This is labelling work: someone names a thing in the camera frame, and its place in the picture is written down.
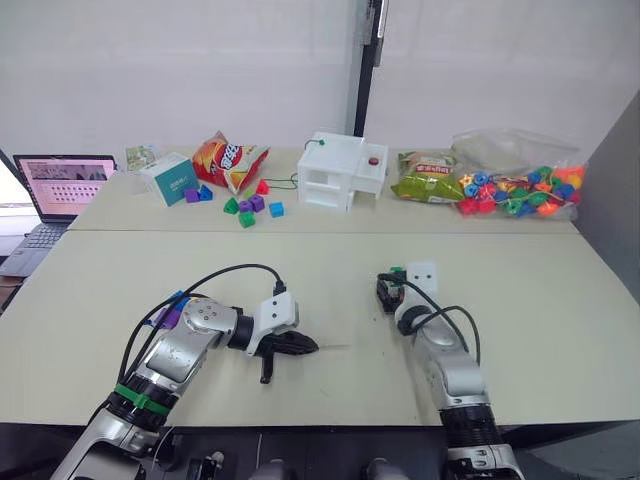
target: plastic bag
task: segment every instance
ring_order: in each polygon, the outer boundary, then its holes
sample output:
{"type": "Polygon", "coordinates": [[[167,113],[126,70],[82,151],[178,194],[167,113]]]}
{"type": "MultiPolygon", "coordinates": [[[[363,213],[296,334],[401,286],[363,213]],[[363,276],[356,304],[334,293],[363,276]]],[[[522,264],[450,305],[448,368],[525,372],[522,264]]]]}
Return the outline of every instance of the plastic bag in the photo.
{"type": "Polygon", "coordinates": [[[456,135],[452,150],[466,197],[456,204],[463,215],[576,217],[586,170],[577,147],[532,132],[496,129],[456,135]]]}
{"type": "Polygon", "coordinates": [[[268,154],[268,147],[232,145],[218,132],[198,149],[192,163],[198,178],[236,194],[251,183],[268,154]]]}
{"type": "Polygon", "coordinates": [[[391,190],[400,198],[426,203],[464,200],[456,181],[451,150],[403,152],[398,154],[400,181],[391,190]]]}

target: snack bag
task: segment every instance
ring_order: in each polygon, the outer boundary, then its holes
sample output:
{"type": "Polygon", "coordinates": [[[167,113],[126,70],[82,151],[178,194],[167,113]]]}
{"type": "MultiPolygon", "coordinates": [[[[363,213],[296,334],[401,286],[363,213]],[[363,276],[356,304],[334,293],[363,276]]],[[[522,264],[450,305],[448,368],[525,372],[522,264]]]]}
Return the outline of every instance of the snack bag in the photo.
{"type": "Polygon", "coordinates": [[[464,193],[455,178],[454,165],[450,150],[399,153],[400,181],[391,190],[400,198],[418,202],[459,202],[464,200],[464,193]]]}
{"type": "Polygon", "coordinates": [[[198,178],[228,187],[236,194],[251,182],[268,154],[268,147],[232,145],[218,132],[198,149],[191,161],[198,178]]]}

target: toy block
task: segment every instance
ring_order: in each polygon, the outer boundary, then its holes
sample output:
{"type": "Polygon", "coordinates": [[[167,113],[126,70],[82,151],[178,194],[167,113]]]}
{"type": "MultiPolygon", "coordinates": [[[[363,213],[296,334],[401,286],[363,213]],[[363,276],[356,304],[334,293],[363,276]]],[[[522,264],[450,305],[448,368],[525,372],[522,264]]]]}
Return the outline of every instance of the toy block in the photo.
{"type": "Polygon", "coordinates": [[[264,210],[264,198],[260,195],[253,195],[249,199],[249,203],[251,204],[251,208],[254,212],[259,212],[260,210],[264,210]]]}
{"type": "Polygon", "coordinates": [[[269,193],[269,184],[265,180],[260,180],[256,187],[256,193],[259,195],[267,195],[269,193]]]}
{"type": "Polygon", "coordinates": [[[213,192],[206,185],[201,185],[200,191],[198,192],[198,198],[201,202],[213,200],[213,192]]]}
{"type": "Polygon", "coordinates": [[[251,225],[255,225],[256,223],[253,212],[242,212],[240,215],[238,215],[238,221],[243,228],[250,227],[251,225]]]}
{"type": "Polygon", "coordinates": [[[240,208],[240,213],[253,211],[253,207],[251,206],[251,203],[247,201],[240,202],[238,204],[238,207],[240,208]]]}
{"type": "Polygon", "coordinates": [[[240,207],[238,206],[238,202],[233,197],[227,200],[227,203],[224,204],[225,213],[230,213],[231,215],[235,215],[236,213],[238,213],[239,209],[240,207]]]}
{"type": "Polygon", "coordinates": [[[273,218],[282,217],[284,215],[284,205],[282,205],[282,202],[270,203],[269,211],[273,218]]]}
{"type": "Polygon", "coordinates": [[[195,188],[187,188],[184,191],[184,198],[187,203],[196,203],[200,201],[198,197],[198,191],[195,188]]]}

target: black cable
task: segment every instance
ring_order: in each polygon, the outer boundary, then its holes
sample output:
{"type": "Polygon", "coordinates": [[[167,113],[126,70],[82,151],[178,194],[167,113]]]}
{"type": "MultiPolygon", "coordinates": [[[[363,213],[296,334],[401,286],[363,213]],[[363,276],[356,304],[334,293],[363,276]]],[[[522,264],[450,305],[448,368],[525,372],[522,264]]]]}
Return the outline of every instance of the black cable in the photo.
{"type": "Polygon", "coordinates": [[[462,314],[464,314],[464,316],[467,317],[467,320],[469,320],[469,323],[471,324],[471,328],[473,330],[473,336],[476,344],[476,363],[480,365],[481,352],[480,352],[480,334],[478,332],[478,327],[476,326],[476,322],[471,316],[471,314],[467,310],[465,310],[464,308],[458,305],[451,305],[449,307],[444,307],[443,309],[428,315],[426,318],[420,320],[416,325],[411,327],[411,330],[409,331],[409,335],[415,334],[418,330],[420,330],[422,327],[424,327],[427,323],[429,323],[434,318],[437,318],[443,313],[451,312],[453,310],[457,310],[462,314]]]}
{"type": "MultiPolygon", "coordinates": [[[[473,330],[473,336],[474,336],[474,340],[475,340],[475,345],[476,345],[476,363],[478,365],[480,365],[480,360],[481,360],[481,351],[480,351],[480,333],[478,332],[478,327],[476,325],[475,320],[473,319],[473,317],[471,316],[471,314],[465,310],[464,308],[458,306],[458,305],[452,305],[451,307],[447,307],[447,308],[441,308],[440,305],[438,305],[435,300],[433,300],[429,295],[427,295],[420,287],[418,287],[416,284],[410,282],[409,280],[406,280],[404,278],[404,276],[401,275],[397,275],[394,273],[382,273],[380,275],[378,275],[378,278],[381,280],[386,280],[386,281],[390,281],[390,282],[395,282],[395,283],[399,283],[402,285],[406,285],[410,288],[412,288],[418,295],[420,295],[424,300],[426,300],[426,302],[431,305],[435,312],[433,312],[432,314],[430,314],[427,318],[423,319],[421,322],[418,323],[418,325],[422,324],[421,326],[424,326],[429,320],[432,320],[438,316],[442,316],[442,318],[444,318],[444,320],[447,322],[447,324],[453,329],[453,331],[456,333],[456,335],[458,336],[458,338],[460,339],[460,342],[462,343],[462,348],[464,349],[465,352],[469,352],[469,346],[467,345],[467,341],[464,338],[464,335],[462,334],[462,332],[460,331],[460,329],[458,328],[458,326],[453,322],[453,320],[451,320],[451,317],[449,317],[449,315],[447,315],[448,311],[451,310],[458,310],[460,312],[462,312],[466,317],[467,320],[469,320],[469,323],[471,324],[471,328],[473,330]]],[[[415,331],[409,333],[409,335],[413,335],[415,332],[418,331],[418,328],[415,329],[415,331]]]]}
{"type": "MultiPolygon", "coordinates": [[[[178,305],[178,303],[180,303],[182,301],[182,299],[188,297],[189,294],[192,291],[194,291],[196,288],[198,288],[203,283],[208,282],[212,278],[218,277],[218,276],[223,275],[223,274],[228,273],[228,272],[232,272],[234,270],[241,270],[241,269],[244,269],[244,268],[259,268],[259,269],[266,270],[269,273],[271,273],[276,279],[276,285],[275,285],[275,287],[273,289],[273,294],[274,295],[277,295],[279,293],[282,293],[282,292],[286,291],[286,287],[284,286],[284,282],[282,281],[282,278],[280,278],[280,275],[278,274],[278,272],[276,272],[273,268],[268,267],[267,265],[262,265],[260,263],[243,263],[243,264],[240,264],[240,265],[233,265],[231,267],[223,268],[221,270],[218,270],[217,272],[213,272],[213,273],[207,275],[206,277],[201,278],[196,283],[194,283],[189,288],[187,288],[181,295],[174,297],[174,299],[169,299],[169,300],[173,300],[173,302],[169,305],[169,307],[164,312],[162,317],[158,319],[158,321],[154,325],[153,329],[149,333],[149,336],[147,337],[147,339],[145,340],[144,344],[140,348],[140,351],[138,352],[136,357],[133,359],[133,362],[131,363],[131,366],[126,371],[126,373],[121,378],[118,379],[118,382],[122,383],[122,381],[124,381],[125,379],[129,378],[131,376],[131,374],[135,371],[135,369],[138,367],[138,365],[142,361],[142,357],[144,356],[145,352],[147,351],[147,349],[151,345],[151,342],[153,342],[153,339],[156,337],[156,335],[158,334],[158,331],[160,330],[160,328],[164,324],[165,318],[167,317],[169,312],[171,312],[171,310],[173,310],[178,305]]],[[[162,308],[167,303],[168,303],[167,300],[165,300],[160,305],[155,306],[153,308],[153,310],[151,310],[151,312],[149,312],[147,314],[147,316],[151,317],[151,315],[153,315],[153,313],[157,312],[160,308],[162,308]]]]}
{"type": "MultiPolygon", "coordinates": [[[[191,293],[189,294],[189,297],[199,297],[199,298],[206,298],[206,295],[201,295],[199,293],[191,293]]],[[[136,337],[138,336],[138,333],[140,333],[140,330],[142,329],[142,327],[145,326],[145,324],[149,321],[149,319],[158,311],[160,310],[162,307],[164,307],[165,305],[167,305],[168,303],[171,303],[174,300],[174,298],[168,298],[166,299],[164,302],[162,302],[160,305],[157,305],[156,307],[153,308],[153,310],[151,310],[149,313],[147,313],[144,318],[142,320],[140,320],[138,322],[138,325],[136,325],[136,328],[133,329],[133,332],[131,332],[131,336],[129,337],[129,341],[127,342],[127,346],[124,349],[124,354],[122,356],[122,361],[120,362],[120,370],[118,371],[118,383],[120,383],[122,381],[122,379],[124,378],[124,374],[127,370],[127,364],[129,363],[129,355],[131,354],[131,349],[133,348],[133,342],[135,342],[136,337]]],[[[164,323],[164,316],[163,318],[159,318],[158,322],[162,321],[164,323]]]]}

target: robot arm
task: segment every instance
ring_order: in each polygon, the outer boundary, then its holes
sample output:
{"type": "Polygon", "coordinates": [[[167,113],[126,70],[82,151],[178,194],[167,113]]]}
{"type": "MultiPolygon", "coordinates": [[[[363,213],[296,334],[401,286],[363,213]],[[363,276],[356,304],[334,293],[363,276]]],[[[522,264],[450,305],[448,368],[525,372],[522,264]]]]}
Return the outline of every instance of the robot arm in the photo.
{"type": "MultiPolygon", "coordinates": [[[[409,279],[434,297],[435,278],[431,263],[410,263],[406,270],[378,276],[378,297],[385,312],[394,314],[400,332],[408,334],[435,311],[403,282],[409,279]]],[[[495,425],[482,372],[455,331],[436,316],[417,330],[413,348],[447,433],[449,469],[460,479],[524,480],[495,425]]]]}
{"type": "Polygon", "coordinates": [[[260,381],[269,383],[274,353],[302,355],[318,349],[312,339],[291,331],[297,325],[298,306],[289,292],[262,302],[253,317],[209,298],[190,300],[176,326],[116,385],[52,480],[144,478],[139,463],[130,457],[153,450],[159,429],[204,363],[207,351],[229,347],[262,356],[260,381]]]}

